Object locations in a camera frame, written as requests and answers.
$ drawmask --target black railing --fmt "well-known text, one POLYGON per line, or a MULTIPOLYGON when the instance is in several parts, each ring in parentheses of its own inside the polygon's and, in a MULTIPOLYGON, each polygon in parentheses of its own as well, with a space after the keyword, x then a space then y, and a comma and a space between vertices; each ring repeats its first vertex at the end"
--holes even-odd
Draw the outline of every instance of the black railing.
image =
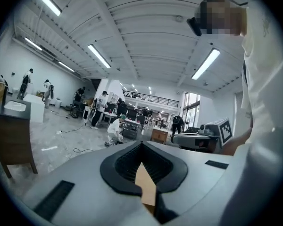
POLYGON ((145 101, 150 101, 150 102, 155 102, 155 103, 162 104, 162 105, 170 105, 174 107, 178 107, 178 104, 179 104, 179 101, 177 100, 170 100, 166 98, 150 96, 150 95, 141 94, 141 93, 132 92, 132 91, 126 91, 126 90, 124 92, 124 96, 135 98, 135 99, 140 99, 140 100, 145 100, 145 101))

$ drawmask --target person in black clothing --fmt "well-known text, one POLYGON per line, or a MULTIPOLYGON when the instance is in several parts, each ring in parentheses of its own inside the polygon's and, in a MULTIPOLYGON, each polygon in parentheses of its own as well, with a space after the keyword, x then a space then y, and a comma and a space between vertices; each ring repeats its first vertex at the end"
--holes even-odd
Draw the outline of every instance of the person in black clothing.
POLYGON ((181 127, 183 128, 184 122, 183 119, 177 115, 173 118, 173 126, 172 126, 172 136, 175 134, 177 129, 178 134, 181 132, 181 127))
POLYGON ((83 88, 79 88, 76 93, 75 93, 75 101, 78 101, 80 102, 81 101, 81 98, 82 96, 84 95, 85 93, 85 89, 86 87, 84 86, 83 88))

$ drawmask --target floor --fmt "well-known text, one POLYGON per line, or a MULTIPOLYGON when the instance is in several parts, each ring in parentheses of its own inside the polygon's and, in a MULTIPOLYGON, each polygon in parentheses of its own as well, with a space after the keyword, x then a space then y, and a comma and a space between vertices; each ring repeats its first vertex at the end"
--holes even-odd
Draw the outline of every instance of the floor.
MULTIPOLYGON (((143 131, 143 135, 139 131, 137 140, 149 141, 150 136, 151 130, 143 131)), ((81 153, 105 149, 107 123, 103 124, 98 130, 93 130, 90 128, 90 122, 85 127, 81 118, 74 119, 63 108, 57 109, 50 106, 49 109, 44 111, 43 123, 30 123, 30 140, 38 174, 33 174, 29 164, 11 165, 8 168, 12 178, 8 179, 0 164, 2 182, 19 198, 25 194, 36 180, 47 175, 69 159, 78 156, 79 153, 74 152, 75 148, 81 151, 87 149, 81 153), (71 132, 59 134, 58 131, 71 132)), ((166 144, 174 146, 170 142, 170 137, 168 137, 166 144)))

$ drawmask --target ceiling light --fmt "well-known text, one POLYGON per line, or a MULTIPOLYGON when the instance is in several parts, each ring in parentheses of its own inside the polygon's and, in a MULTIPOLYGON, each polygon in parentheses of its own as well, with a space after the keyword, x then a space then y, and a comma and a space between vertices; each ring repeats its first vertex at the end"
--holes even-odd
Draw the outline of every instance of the ceiling light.
POLYGON ((209 53, 208 57, 205 59, 205 61, 202 63, 202 65, 198 68, 198 70, 195 72, 195 74, 192 76, 193 80, 198 79, 206 70, 209 68, 209 66, 214 62, 214 60, 220 55, 220 51, 217 49, 212 49, 212 51, 209 53))
POLYGON ((61 61, 58 62, 60 65, 63 65, 65 68, 69 69, 70 71, 74 72, 73 69, 70 69, 67 65, 63 64, 61 61))
POLYGON ((57 16, 59 16, 62 10, 54 3, 53 0, 42 0, 57 16))
POLYGON ((42 51, 42 48, 41 48, 41 47, 39 47, 39 46, 36 45, 35 43, 31 42, 28 38, 25 38, 25 40, 26 40, 27 42, 29 42, 31 45, 35 46, 38 50, 42 51))
POLYGON ((104 57, 99 53, 99 51, 94 47, 93 44, 89 45, 88 48, 94 53, 94 55, 108 68, 110 69, 111 66, 107 63, 104 57))

